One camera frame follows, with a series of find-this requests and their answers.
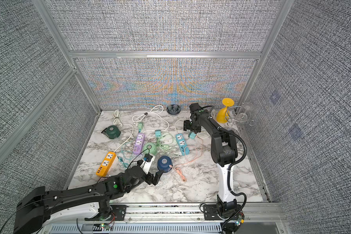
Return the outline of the navy blue meat grinder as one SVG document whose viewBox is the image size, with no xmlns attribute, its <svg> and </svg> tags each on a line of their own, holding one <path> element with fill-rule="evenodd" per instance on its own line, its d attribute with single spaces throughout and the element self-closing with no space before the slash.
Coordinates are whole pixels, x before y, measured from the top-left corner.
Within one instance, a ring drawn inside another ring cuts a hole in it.
<svg viewBox="0 0 351 234">
<path fill-rule="evenodd" d="M 168 156 L 161 156 L 157 161 L 157 168 L 159 171 L 168 173 L 172 169 L 172 160 Z"/>
</svg>

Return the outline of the teal usb wall adapter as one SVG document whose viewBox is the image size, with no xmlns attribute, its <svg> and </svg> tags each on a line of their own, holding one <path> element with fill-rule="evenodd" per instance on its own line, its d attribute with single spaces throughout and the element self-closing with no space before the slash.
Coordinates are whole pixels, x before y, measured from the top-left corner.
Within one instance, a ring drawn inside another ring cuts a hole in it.
<svg viewBox="0 0 351 234">
<path fill-rule="evenodd" d="M 194 132 L 190 132 L 189 134 L 188 134 L 188 138 L 190 138 L 190 139 L 195 139 L 196 138 L 196 133 L 194 133 Z"/>
</svg>

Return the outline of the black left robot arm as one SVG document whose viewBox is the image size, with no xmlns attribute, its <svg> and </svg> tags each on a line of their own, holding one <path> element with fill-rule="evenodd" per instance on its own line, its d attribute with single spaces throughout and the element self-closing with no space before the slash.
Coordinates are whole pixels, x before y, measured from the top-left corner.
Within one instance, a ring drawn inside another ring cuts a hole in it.
<svg viewBox="0 0 351 234">
<path fill-rule="evenodd" d="M 144 182 L 157 185 L 163 173 L 146 173 L 137 165 L 90 186 L 63 191 L 46 191 L 44 186 L 37 187 L 17 204 L 13 232 L 33 233 L 50 220 L 52 214 L 93 202 L 99 205 L 97 214 L 86 219 L 107 219 L 112 212 L 111 200 L 123 197 Z"/>
</svg>

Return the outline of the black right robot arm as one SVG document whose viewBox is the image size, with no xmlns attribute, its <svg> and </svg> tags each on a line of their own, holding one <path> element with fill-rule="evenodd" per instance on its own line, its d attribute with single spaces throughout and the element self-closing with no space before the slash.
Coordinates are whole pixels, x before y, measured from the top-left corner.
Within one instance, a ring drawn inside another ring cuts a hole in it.
<svg viewBox="0 0 351 234">
<path fill-rule="evenodd" d="M 189 106 L 190 118 L 184 121 L 183 129 L 200 133 L 204 128 L 211 137 L 211 157 L 219 175 L 216 212 L 221 218 L 229 220 L 237 216 L 247 202 L 245 193 L 233 190 L 233 169 L 246 158 L 247 146 L 233 130 L 220 126 L 206 108 L 192 103 Z"/>
</svg>

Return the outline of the light green meat grinder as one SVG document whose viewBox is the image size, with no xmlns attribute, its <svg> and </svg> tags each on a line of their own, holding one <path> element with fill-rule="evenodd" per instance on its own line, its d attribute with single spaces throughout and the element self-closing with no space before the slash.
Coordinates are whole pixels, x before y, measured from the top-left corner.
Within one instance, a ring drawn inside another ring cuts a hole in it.
<svg viewBox="0 0 351 234">
<path fill-rule="evenodd" d="M 152 156 L 156 156 L 157 153 L 158 153 L 158 147 L 155 143 L 146 143 L 144 146 L 143 146 L 143 153 L 144 154 L 150 154 Z"/>
</svg>

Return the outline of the dark green meat grinder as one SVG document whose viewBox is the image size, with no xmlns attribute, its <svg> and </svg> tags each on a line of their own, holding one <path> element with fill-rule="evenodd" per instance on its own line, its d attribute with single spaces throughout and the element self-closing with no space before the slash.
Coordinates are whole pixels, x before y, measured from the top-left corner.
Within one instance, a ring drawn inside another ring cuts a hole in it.
<svg viewBox="0 0 351 234">
<path fill-rule="evenodd" d="M 121 131 L 116 125 L 106 127 L 101 133 L 107 136 L 109 139 L 115 139 L 121 135 Z"/>
</svg>

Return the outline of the teal power strip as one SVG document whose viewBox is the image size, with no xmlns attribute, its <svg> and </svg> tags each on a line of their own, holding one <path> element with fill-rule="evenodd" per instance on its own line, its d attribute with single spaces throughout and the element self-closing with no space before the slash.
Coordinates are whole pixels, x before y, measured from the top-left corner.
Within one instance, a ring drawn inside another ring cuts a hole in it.
<svg viewBox="0 0 351 234">
<path fill-rule="evenodd" d="M 190 153 L 190 150 L 188 148 L 188 145 L 186 143 L 186 140 L 183 136 L 183 134 L 176 134 L 175 139 L 177 141 L 177 144 L 179 146 L 180 152 L 183 156 L 186 156 Z"/>
</svg>

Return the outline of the black grinder blade lid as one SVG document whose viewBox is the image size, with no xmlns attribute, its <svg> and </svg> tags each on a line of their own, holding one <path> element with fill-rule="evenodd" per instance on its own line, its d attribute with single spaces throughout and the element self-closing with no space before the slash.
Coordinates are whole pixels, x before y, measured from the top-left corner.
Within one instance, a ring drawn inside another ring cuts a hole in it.
<svg viewBox="0 0 351 234">
<path fill-rule="evenodd" d="M 171 116 L 177 116 L 181 112 L 181 107 L 177 104 L 171 104 L 167 106 L 166 111 Z"/>
</svg>

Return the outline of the yellow plastic goblet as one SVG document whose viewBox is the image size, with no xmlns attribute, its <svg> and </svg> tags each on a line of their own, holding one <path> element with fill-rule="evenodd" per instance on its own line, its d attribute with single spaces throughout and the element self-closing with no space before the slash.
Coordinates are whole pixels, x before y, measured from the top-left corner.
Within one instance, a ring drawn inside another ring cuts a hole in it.
<svg viewBox="0 0 351 234">
<path fill-rule="evenodd" d="M 231 98 L 224 98 L 222 100 L 224 107 L 220 109 L 216 115 L 216 121 L 218 123 L 227 123 L 228 122 L 228 109 L 234 106 L 235 102 Z"/>
</svg>

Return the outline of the purple power strip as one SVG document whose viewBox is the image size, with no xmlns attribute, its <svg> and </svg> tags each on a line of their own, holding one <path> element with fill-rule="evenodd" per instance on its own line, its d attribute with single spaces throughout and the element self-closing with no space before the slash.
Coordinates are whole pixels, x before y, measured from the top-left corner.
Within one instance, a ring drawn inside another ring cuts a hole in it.
<svg viewBox="0 0 351 234">
<path fill-rule="evenodd" d="M 144 139 L 145 139 L 145 134 L 138 133 L 138 136 L 134 144 L 134 149 L 133 149 L 133 154 L 135 156 L 139 155 L 142 152 Z"/>
</svg>

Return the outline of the teal usb adapter middle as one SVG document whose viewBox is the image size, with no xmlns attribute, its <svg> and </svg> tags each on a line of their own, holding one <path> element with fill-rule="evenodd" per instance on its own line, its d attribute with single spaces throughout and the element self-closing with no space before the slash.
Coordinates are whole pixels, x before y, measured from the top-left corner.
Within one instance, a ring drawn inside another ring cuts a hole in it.
<svg viewBox="0 0 351 234">
<path fill-rule="evenodd" d="M 156 138 L 160 138 L 161 137 L 161 131 L 160 130 L 156 130 L 155 131 L 155 137 Z"/>
</svg>

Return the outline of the orange power strip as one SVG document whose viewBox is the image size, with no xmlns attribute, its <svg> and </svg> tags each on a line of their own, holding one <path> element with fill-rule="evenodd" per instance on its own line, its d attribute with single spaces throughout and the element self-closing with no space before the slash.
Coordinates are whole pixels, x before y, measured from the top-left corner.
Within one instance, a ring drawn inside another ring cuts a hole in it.
<svg viewBox="0 0 351 234">
<path fill-rule="evenodd" d="M 115 158 L 116 158 L 116 153 L 115 152 L 108 152 L 102 163 L 100 164 L 99 168 L 96 171 L 96 175 L 100 177 L 105 177 L 112 166 Z"/>
</svg>

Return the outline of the clear wine glass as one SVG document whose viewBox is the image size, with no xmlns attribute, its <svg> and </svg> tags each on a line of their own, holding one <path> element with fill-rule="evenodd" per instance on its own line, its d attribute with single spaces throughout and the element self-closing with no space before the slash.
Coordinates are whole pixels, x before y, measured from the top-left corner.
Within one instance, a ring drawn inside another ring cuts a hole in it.
<svg viewBox="0 0 351 234">
<path fill-rule="evenodd" d="M 236 122 L 239 124 L 243 124 L 248 121 L 248 115 L 246 113 L 239 113 L 236 116 Z"/>
</svg>

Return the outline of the green usb wall adapter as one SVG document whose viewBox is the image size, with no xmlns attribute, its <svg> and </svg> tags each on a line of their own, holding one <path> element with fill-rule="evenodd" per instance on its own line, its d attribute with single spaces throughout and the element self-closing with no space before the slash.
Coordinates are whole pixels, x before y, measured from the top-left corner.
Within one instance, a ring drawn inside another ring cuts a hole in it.
<svg viewBox="0 0 351 234">
<path fill-rule="evenodd" d="M 141 132 L 143 130 L 143 123 L 139 122 L 137 126 L 138 126 L 138 131 Z"/>
</svg>

